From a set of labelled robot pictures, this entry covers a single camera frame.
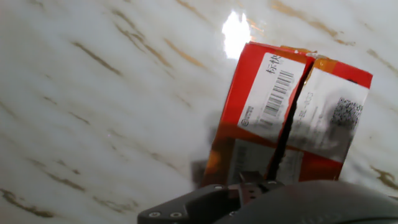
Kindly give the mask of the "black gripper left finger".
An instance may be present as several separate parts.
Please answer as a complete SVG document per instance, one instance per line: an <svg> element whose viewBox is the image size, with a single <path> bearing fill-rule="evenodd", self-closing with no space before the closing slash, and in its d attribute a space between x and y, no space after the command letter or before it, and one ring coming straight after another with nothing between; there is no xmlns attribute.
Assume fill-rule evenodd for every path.
<svg viewBox="0 0 398 224"><path fill-rule="evenodd" d="M213 184L142 211L137 224L227 223L240 207L236 187Z"/></svg>

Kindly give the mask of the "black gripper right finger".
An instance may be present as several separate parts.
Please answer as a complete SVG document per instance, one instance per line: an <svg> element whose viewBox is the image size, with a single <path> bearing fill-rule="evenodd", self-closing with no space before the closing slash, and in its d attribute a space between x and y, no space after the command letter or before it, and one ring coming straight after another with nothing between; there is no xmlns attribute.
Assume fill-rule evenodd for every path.
<svg viewBox="0 0 398 224"><path fill-rule="evenodd" d="M262 194L283 187L282 182L266 180L258 171L243 171L239 173L240 184L238 187L240 206L251 203Z"/></svg>

